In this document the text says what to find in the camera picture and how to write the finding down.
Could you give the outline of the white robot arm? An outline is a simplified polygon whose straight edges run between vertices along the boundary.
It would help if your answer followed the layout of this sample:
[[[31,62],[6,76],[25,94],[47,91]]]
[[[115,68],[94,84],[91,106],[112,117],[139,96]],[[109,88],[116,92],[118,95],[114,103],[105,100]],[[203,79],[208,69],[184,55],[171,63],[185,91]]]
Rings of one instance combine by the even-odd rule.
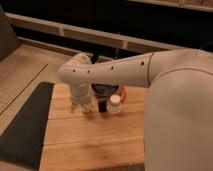
[[[80,53],[58,76],[77,104],[88,102],[91,83],[146,88],[145,171],[213,171],[213,52],[167,50],[96,64]]]

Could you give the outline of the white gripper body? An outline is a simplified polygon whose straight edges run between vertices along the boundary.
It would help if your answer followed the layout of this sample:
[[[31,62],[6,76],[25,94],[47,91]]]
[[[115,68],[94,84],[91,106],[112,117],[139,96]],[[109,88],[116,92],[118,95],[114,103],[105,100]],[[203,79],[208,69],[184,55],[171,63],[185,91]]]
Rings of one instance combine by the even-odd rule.
[[[92,93],[89,84],[70,85],[71,112],[81,107],[83,113],[89,113],[92,108]]]

